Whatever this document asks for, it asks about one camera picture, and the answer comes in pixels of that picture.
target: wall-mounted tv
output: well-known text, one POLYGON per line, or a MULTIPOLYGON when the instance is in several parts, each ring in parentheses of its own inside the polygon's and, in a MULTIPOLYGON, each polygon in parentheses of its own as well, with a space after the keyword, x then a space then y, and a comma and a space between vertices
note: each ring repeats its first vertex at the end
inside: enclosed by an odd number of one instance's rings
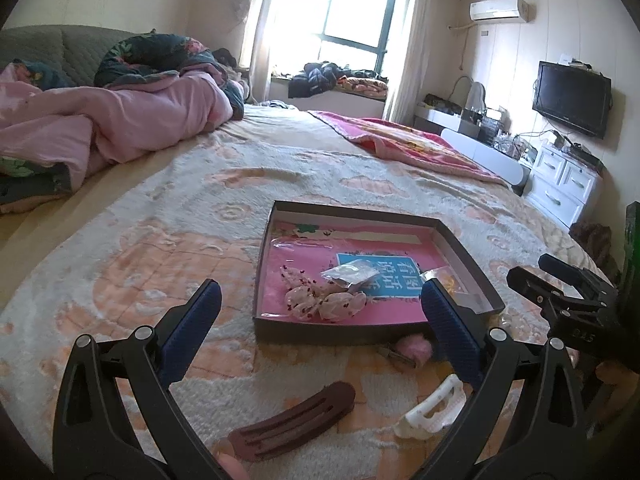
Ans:
POLYGON ((602 139, 610 108, 611 79, 581 68, 540 62, 533 109, 541 115, 602 139))

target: window frame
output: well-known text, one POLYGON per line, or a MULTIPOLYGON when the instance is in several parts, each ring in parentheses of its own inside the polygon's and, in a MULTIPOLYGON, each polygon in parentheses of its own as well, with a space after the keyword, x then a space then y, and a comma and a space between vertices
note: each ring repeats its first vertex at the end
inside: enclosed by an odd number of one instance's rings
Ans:
POLYGON ((322 32, 310 33, 312 36, 319 38, 320 41, 327 41, 329 43, 341 44, 344 46, 350 46, 359 50, 365 50, 376 54, 376 65, 374 71, 380 73, 382 71, 382 63, 385 60, 386 46, 389 40, 389 30, 391 29, 391 20, 394 15, 394 8, 396 6, 396 0, 386 0, 385 15, 382 19, 382 27, 380 29, 380 38, 378 40, 378 46, 371 46, 366 43, 359 43, 358 41, 345 40, 344 38, 338 38, 337 36, 329 36, 325 34, 326 25, 329 21, 329 12, 331 11, 331 4, 333 0, 329 0, 329 5, 326 10, 326 16, 324 17, 324 25, 322 26, 322 32))

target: pink blanket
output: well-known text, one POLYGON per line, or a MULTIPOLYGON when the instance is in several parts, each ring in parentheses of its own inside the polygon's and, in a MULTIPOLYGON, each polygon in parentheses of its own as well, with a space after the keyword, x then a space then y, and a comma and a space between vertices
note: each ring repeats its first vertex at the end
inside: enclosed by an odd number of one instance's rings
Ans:
POLYGON ((436 134, 414 130, 382 119, 354 119, 331 112, 309 112, 354 144, 374 152, 377 157, 398 160, 416 168, 482 182, 508 184, 496 174, 462 155, 436 134))
POLYGON ((76 191, 108 164, 162 150, 228 121, 232 109, 218 87, 223 81, 220 72, 212 65, 193 68, 180 77, 136 89, 77 87, 43 92, 19 81, 10 64, 0 74, 0 161, 4 164, 0 173, 7 175, 2 177, 5 196, 12 194, 12 186, 19 190, 13 200, 0 204, 0 212, 25 210, 76 191), (7 171, 8 162, 14 164, 12 170, 23 173, 7 171), (38 190, 39 181, 30 184, 16 178, 42 176, 47 168, 57 168, 52 186, 60 188, 57 194, 49 189, 48 197, 38 190))

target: blue grip pad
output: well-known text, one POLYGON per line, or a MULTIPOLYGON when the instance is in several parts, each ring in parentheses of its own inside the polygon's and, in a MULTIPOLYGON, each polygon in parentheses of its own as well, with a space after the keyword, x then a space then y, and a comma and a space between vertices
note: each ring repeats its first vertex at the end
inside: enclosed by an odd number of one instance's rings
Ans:
POLYGON ((458 315, 458 307, 437 280, 429 280, 420 294, 422 311, 461 381, 478 391, 482 373, 481 348, 458 315))
POLYGON ((199 290, 193 304, 160 348, 161 365, 158 378, 164 388, 182 380, 211 325, 218 317, 221 306, 222 292, 216 282, 211 281, 204 290, 199 290))

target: curtain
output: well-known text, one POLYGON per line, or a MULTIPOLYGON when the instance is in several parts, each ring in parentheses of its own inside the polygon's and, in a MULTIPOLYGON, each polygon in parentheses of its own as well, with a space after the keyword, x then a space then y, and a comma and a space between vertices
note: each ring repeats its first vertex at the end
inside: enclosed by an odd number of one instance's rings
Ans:
POLYGON ((266 101, 271 83, 271 39, 278 0, 251 0, 240 54, 240 65, 249 66, 251 96, 266 101))
POLYGON ((438 0, 409 0, 402 38, 389 77, 384 118, 411 124, 427 74, 431 34, 438 0))

